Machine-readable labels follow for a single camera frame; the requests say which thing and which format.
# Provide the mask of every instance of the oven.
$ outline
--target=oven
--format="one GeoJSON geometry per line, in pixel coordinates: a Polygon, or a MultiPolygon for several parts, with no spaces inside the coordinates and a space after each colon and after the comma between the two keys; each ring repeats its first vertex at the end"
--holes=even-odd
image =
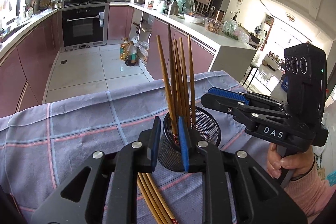
{"type": "Polygon", "coordinates": [[[62,51],[105,45],[108,4],[88,4],[62,9],[62,51]]]}

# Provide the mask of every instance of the plastic bottle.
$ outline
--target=plastic bottle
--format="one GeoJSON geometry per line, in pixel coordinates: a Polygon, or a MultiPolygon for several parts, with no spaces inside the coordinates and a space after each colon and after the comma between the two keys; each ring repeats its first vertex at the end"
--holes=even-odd
{"type": "Polygon", "coordinates": [[[126,55],[125,55],[125,64],[126,66],[134,66],[136,64],[137,58],[137,47],[134,46],[133,41],[130,41],[128,47],[126,48],[126,55]]]}
{"type": "Polygon", "coordinates": [[[125,60],[126,48],[129,45],[128,37],[123,38],[124,43],[120,44],[120,59],[125,60]]]}

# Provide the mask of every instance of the pink cabinet door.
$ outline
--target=pink cabinet door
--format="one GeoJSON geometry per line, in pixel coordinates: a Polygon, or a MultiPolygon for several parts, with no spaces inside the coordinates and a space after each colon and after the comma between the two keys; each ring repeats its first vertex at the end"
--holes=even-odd
{"type": "Polygon", "coordinates": [[[15,113],[25,84],[26,77],[15,48],[0,61],[0,118],[15,113]]]}
{"type": "Polygon", "coordinates": [[[52,39],[54,42],[54,49],[57,54],[59,51],[59,36],[58,36],[58,21],[57,21],[57,14],[51,16],[51,31],[52,31],[52,39]]]}
{"type": "Polygon", "coordinates": [[[21,110],[24,110],[24,109],[27,109],[33,106],[37,106],[37,105],[39,105],[39,103],[36,100],[35,95],[30,85],[27,82],[22,92],[21,100],[18,106],[18,111],[21,111],[21,110]]]}
{"type": "Polygon", "coordinates": [[[133,20],[133,11],[134,11],[134,8],[128,7],[127,20],[126,20],[126,29],[125,29],[125,37],[129,37],[129,34],[131,32],[132,20],[133,20]]]}
{"type": "Polygon", "coordinates": [[[43,24],[40,24],[17,46],[23,71],[39,104],[53,64],[54,51],[49,44],[45,40],[43,24]]]}
{"type": "Polygon", "coordinates": [[[122,39],[125,37],[127,15],[127,6],[110,6],[109,23],[107,30],[108,40],[122,39]]]}
{"type": "MultiPolygon", "coordinates": [[[[171,35],[174,37],[175,29],[171,28],[171,35]]],[[[155,19],[152,27],[152,34],[149,40],[149,51],[146,69],[154,80],[162,79],[162,68],[156,36],[161,39],[163,55],[165,57],[166,66],[169,62],[169,44],[168,44],[168,24],[161,20],[155,19]]]]}
{"type": "MultiPolygon", "coordinates": [[[[185,66],[187,75],[189,75],[189,49],[188,49],[188,37],[179,30],[176,30],[174,39],[177,40],[178,45],[179,38],[182,37],[183,41],[183,50],[184,50],[184,58],[185,58],[185,66]]],[[[207,72],[214,55],[200,46],[196,40],[191,38],[191,49],[193,54],[193,67],[194,67],[194,74],[207,72]]]]}

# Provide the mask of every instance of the soy sauce bottle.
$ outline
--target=soy sauce bottle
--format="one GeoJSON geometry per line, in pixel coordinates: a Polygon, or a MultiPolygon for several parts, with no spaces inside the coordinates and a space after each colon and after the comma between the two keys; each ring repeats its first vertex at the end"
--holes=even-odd
{"type": "Polygon", "coordinates": [[[134,46],[134,42],[130,41],[129,45],[126,48],[126,55],[125,55],[125,64],[126,66],[134,66],[136,63],[137,58],[137,47],[134,46]]]}

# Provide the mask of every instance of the countertop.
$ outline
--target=countertop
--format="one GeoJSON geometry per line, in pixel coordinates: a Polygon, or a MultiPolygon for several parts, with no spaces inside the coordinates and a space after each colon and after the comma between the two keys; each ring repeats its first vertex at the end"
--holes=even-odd
{"type": "Polygon", "coordinates": [[[6,52],[15,45],[17,41],[19,41],[26,33],[28,33],[30,30],[32,30],[35,26],[40,24],[43,20],[48,18],[49,16],[53,15],[57,12],[58,9],[47,9],[41,12],[38,15],[33,15],[31,19],[29,19],[29,22],[26,24],[26,22],[21,23],[22,25],[26,24],[24,27],[22,27],[20,30],[18,30],[16,33],[11,35],[6,41],[0,44],[0,60],[1,58],[6,54],[6,52]]]}
{"type": "Polygon", "coordinates": [[[155,16],[176,28],[181,29],[182,31],[190,34],[191,36],[197,38],[198,40],[204,42],[215,51],[218,51],[221,46],[223,47],[235,47],[235,48],[245,48],[256,51],[255,48],[251,47],[247,43],[243,43],[237,40],[234,40],[230,37],[226,37],[224,34],[215,34],[213,32],[207,31],[204,26],[186,22],[183,18],[176,17],[174,15],[166,15],[159,13],[156,10],[151,8],[145,8],[144,5],[134,4],[130,2],[110,2],[110,5],[128,5],[139,9],[145,13],[148,13],[152,16],[155,16]]]}

